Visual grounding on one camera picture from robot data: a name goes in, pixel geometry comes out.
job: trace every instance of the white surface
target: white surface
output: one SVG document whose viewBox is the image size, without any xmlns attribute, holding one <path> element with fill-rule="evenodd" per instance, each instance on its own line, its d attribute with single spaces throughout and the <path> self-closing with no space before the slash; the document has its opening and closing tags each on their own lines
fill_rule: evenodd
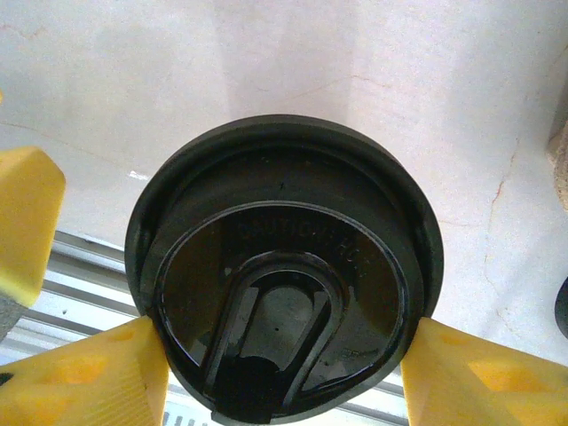
<svg viewBox="0 0 568 426">
<path fill-rule="evenodd" d="M 544 154 L 567 44 L 565 0 L 4 1 L 0 147 L 44 148 L 67 176 L 60 228 L 121 246 L 146 179 L 205 130 L 346 124 L 436 210 L 435 318 L 568 364 L 553 314 L 568 217 Z"/>
</svg>

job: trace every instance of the outer rim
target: outer rim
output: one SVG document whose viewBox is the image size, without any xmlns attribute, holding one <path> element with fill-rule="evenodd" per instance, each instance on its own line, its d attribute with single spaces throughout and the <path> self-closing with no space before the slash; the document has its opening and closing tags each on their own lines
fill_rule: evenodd
<svg viewBox="0 0 568 426">
<path fill-rule="evenodd" d="M 164 206 L 175 196 L 177 184 L 188 178 L 188 170 L 203 170 L 223 158 L 227 151 L 247 149 L 251 141 L 262 140 L 266 146 L 283 138 L 297 147 L 317 146 L 338 156 L 342 153 L 353 156 L 384 178 L 414 231 L 415 250 L 424 278 L 423 314 L 431 316 L 441 290 L 443 249 L 438 222 L 420 187 L 390 153 L 357 131 L 321 119 L 283 114 L 245 118 L 202 134 L 173 154 L 148 183 L 130 217 L 124 251 L 130 292 L 140 313 L 146 313 L 139 300 L 141 266 L 156 228 L 167 212 Z"/>
</svg>

